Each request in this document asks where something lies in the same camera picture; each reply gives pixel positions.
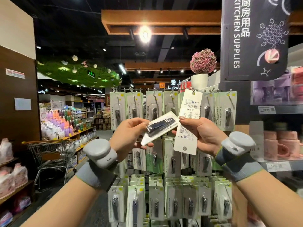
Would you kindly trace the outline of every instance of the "dark floor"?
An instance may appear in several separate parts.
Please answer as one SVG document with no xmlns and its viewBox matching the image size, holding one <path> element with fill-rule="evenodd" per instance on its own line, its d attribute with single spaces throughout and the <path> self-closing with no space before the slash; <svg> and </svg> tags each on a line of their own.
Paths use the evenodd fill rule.
<svg viewBox="0 0 303 227">
<path fill-rule="evenodd" d="M 97 131 L 97 135 L 101 139 L 109 140 L 112 137 L 113 132 L 108 131 Z M 72 171 L 68 174 L 69 179 L 73 176 Z M 51 182 L 51 185 L 47 186 L 48 188 L 43 189 L 39 194 L 37 201 L 34 202 L 25 213 L 16 220 L 11 227 L 19 227 L 23 222 L 25 222 L 33 213 L 36 212 L 41 206 L 43 206 L 56 192 L 58 192 L 61 187 L 63 187 L 63 178 L 58 179 L 55 182 Z M 108 204 L 107 204 L 107 193 L 101 193 L 97 198 L 96 202 L 93 204 L 87 219 L 82 225 L 83 227 L 109 227 L 110 223 L 108 222 Z"/>
</svg>

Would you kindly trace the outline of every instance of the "green exit sign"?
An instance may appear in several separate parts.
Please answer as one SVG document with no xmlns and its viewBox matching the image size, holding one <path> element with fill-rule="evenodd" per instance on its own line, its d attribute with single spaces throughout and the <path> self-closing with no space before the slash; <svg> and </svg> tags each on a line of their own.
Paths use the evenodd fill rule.
<svg viewBox="0 0 303 227">
<path fill-rule="evenodd" d="M 87 70 L 87 74 L 93 78 L 95 77 L 95 74 L 90 70 Z"/>
</svg>

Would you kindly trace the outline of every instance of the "forearm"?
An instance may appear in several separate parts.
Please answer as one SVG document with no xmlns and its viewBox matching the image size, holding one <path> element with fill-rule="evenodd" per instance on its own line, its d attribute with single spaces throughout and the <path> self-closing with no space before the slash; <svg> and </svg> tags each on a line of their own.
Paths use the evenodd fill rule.
<svg viewBox="0 0 303 227">
<path fill-rule="evenodd" d="M 22 227 L 79 226 L 99 193 L 75 176 Z"/>
<path fill-rule="evenodd" d="M 302 225 L 303 200 L 267 171 L 261 170 L 236 185 L 266 226 Z"/>
</svg>

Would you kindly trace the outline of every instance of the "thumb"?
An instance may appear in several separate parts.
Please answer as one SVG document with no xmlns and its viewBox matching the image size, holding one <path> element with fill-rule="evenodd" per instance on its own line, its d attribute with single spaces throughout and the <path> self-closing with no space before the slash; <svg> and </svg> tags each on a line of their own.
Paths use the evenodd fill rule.
<svg viewBox="0 0 303 227">
<path fill-rule="evenodd" d="M 133 130 L 134 130 L 134 133 L 136 134 L 136 136 L 139 136 L 143 132 L 146 132 L 146 128 L 147 128 L 148 124 L 149 124 L 148 122 L 142 122 L 139 125 L 133 127 Z"/>
<path fill-rule="evenodd" d="M 195 129 L 198 126 L 202 125 L 202 121 L 199 119 L 187 119 L 183 116 L 180 116 L 179 119 L 182 125 L 190 126 L 192 129 Z"/>
</svg>

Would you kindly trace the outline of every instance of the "black ceiling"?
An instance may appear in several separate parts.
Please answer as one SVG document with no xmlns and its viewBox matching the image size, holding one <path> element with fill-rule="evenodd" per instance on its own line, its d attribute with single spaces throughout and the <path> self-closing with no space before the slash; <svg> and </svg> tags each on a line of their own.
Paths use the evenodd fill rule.
<svg viewBox="0 0 303 227">
<path fill-rule="evenodd" d="M 219 10 L 222 0 L 11 0 L 34 18 L 36 45 L 39 55 L 77 55 L 94 59 L 121 73 L 117 64 L 125 61 L 171 62 L 190 61 L 191 56 L 210 48 L 220 61 L 220 35 L 153 35 L 143 45 L 138 36 L 107 35 L 101 23 L 101 9 L 111 10 Z M 303 35 L 290 36 L 289 46 L 303 42 Z M 144 52 L 143 57 L 135 56 Z M 187 71 L 170 75 L 184 79 Z M 132 78 L 165 77 L 168 73 L 135 72 L 123 75 L 122 84 Z"/>
</svg>

